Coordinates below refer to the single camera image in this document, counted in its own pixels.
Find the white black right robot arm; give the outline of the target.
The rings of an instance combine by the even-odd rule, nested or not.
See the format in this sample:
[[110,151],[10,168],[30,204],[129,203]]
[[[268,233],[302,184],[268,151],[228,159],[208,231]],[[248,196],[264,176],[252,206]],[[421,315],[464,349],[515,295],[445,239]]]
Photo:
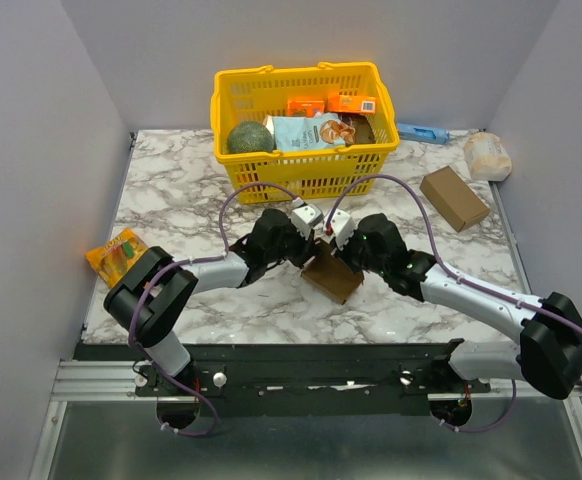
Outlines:
[[571,299],[497,287],[407,248],[383,214],[360,221],[335,211],[327,232],[334,255],[352,272],[378,275],[397,294],[458,311],[505,335],[502,342],[461,341],[431,367],[431,379],[451,392],[466,380],[520,380],[562,400],[582,377],[582,317]]

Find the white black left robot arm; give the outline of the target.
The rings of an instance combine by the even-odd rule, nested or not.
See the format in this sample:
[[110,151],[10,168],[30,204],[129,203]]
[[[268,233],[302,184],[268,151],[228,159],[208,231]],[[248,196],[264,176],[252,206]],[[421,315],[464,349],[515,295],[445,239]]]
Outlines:
[[303,267],[315,255],[314,228],[322,219],[309,205],[291,214],[267,208],[226,255],[182,265],[163,248],[151,247],[109,291],[104,309],[160,367],[159,384],[172,395],[183,394],[192,385],[192,356],[173,327],[189,299],[246,287],[284,262]]

